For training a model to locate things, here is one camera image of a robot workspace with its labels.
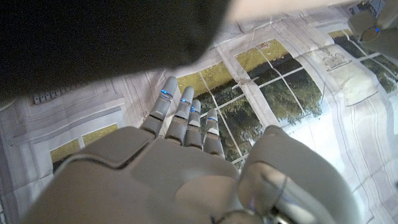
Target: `grey plastic casing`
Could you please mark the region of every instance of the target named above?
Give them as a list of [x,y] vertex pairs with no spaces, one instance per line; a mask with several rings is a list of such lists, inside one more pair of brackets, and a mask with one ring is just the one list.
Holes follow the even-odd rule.
[[64,163],[22,223],[214,223],[243,208],[295,223],[361,223],[346,182],[276,126],[232,163],[121,128]]
[[[147,131],[121,128],[71,156],[22,223],[211,223],[225,210],[241,208],[236,192],[222,184],[238,181],[232,163],[153,139]],[[211,188],[185,193],[190,181]],[[214,202],[192,204],[193,193]]]

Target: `robot finger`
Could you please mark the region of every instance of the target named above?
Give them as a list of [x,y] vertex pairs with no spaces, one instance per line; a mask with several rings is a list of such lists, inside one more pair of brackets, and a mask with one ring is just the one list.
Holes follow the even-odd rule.
[[200,132],[200,101],[194,100],[188,118],[188,128],[185,133],[185,147],[196,147],[202,149],[202,140]]
[[159,97],[154,107],[152,107],[149,116],[140,126],[140,129],[152,133],[155,137],[158,136],[176,88],[177,79],[175,77],[169,77],[160,91]]
[[225,159],[223,145],[221,144],[220,132],[218,130],[218,119],[216,110],[209,110],[206,118],[206,134],[203,151],[214,156]]
[[178,104],[177,111],[170,123],[169,129],[165,135],[166,139],[175,142],[176,144],[183,145],[185,132],[187,131],[188,117],[191,110],[193,98],[193,88],[188,86],[182,93],[180,103]]

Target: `window pane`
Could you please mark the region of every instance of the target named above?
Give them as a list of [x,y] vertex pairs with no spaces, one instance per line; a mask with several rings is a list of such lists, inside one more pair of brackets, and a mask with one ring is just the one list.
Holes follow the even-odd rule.
[[225,159],[232,162],[235,159],[239,158],[240,155],[220,115],[218,115],[218,129],[220,130],[220,138],[224,149]]
[[382,65],[386,66],[395,76],[398,75],[398,66],[390,62],[385,56],[379,55],[377,57],[374,57],[373,60],[376,60],[380,62]]
[[237,83],[232,78],[224,62],[204,69],[201,74],[218,105],[222,105],[243,94],[240,88],[232,89]]
[[266,56],[274,67],[292,58],[285,47],[276,39],[264,42],[258,45],[257,48]]
[[194,97],[194,99],[200,101],[200,114],[204,114],[207,111],[216,108],[214,100],[208,92],[202,93],[201,95]]
[[278,66],[274,67],[276,70],[278,70],[278,72],[281,75],[285,75],[286,73],[289,73],[293,70],[296,70],[296,69],[302,67],[301,64],[298,61],[296,61],[296,59],[293,59],[290,54],[286,55],[286,58],[290,58],[290,59],[288,59],[288,60],[281,59],[281,60],[285,60],[285,61],[283,63],[279,64]]
[[335,44],[340,45],[353,57],[360,58],[364,56],[364,54],[362,54],[362,52],[347,39],[347,36],[341,30],[331,32],[329,33],[329,36],[333,38]]
[[304,115],[283,80],[266,85],[261,91],[282,127],[294,125]]
[[112,133],[113,131],[117,130],[118,126],[116,124],[108,126],[106,128],[100,129],[98,131],[94,131],[92,133],[86,134],[83,136],[83,142],[87,146],[88,144],[102,138],[103,136]]
[[237,168],[238,171],[242,171],[245,162],[246,159],[243,159],[239,162],[234,163],[234,166]]
[[50,152],[52,162],[57,162],[67,157],[70,154],[78,152],[80,150],[79,141],[77,139],[64,144],[63,146],[56,148]]
[[389,72],[381,67],[379,64],[372,61],[371,59],[363,60],[361,63],[377,76],[379,83],[383,86],[387,93],[390,93],[397,88],[396,84],[391,79],[389,79]]
[[279,74],[271,68],[258,49],[254,48],[247,52],[243,52],[236,56],[236,60],[242,65],[250,78],[259,77],[254,81],[257,85],[261,85],[279,77]]
[[246,97],[223,107],[220,111],[242,154],[247,154],[252,145],[262,136],[264,128]]
[[184,77],[180,77],[178,80],[178,88],[181,93],[183,93],[185,87],[192,86],[193,90],[195,90],[195,94],[193,99],[199,100],[201,103],[201,114],[206,113],[210,109],[216,108],[214,104],[213,98],[210,93],[207,91],[203,80],[200,77],[200,74],[194,73],[191,75],[186,75]]
[[307,71],[298,71],[285,77],[285,80],[306,114],[312,114],[315,118],[322,114],[320,107],[322,93]]
[[242,65],[243,69],[252,79],[271,69],[267,60],[256,48],[239,54],[236,56],[236,60]]
[[262,85],[278,77],[280,77],[279,74],[274,69],[270,69],[259,75],[259,78],[256,79],[254,83],[257,85]]
[[375,52],[372,51],[372,50],[369,50],[369,49],[366,49],[366,48],[362,47],[361,44],[358,43],[358,41],[355,39],[355,37],[354,37],[353,35],[351,35],[351,36],[349,37],[349,39],[352,40],[356,45],[358,45],[358,47],[360,47],[363,51],[365,51],[365,53],[366,53],[367,55],[371,55],[371,54],[375,53]]
[[80,150],[79,141],[77,139],[64,144],[63,146],[54,149],[50,152],[53,172],[55,172],[60,165],[75,152]]

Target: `white robotic arm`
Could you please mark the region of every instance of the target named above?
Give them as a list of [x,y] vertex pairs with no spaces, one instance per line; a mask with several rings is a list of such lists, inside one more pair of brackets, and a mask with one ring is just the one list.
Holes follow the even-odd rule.
[[176,87],[174,77],[166,81],[139,129],[121,128],[72,155],[22,223],[361,222],[336,169],[276,126],[241,174],[224,159],[215,110],[202,146],[191,87],[157,138]]

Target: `green trees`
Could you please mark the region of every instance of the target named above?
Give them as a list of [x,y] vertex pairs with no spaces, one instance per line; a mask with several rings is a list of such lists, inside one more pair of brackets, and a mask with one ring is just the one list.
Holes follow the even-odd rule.
[[383,86],[387,93],[390,93],[397,88],[396,84],[387,78],[390,76],[389,72],[374,62],[372,59],[363,60],[361,63],[377,76],[379,83]]

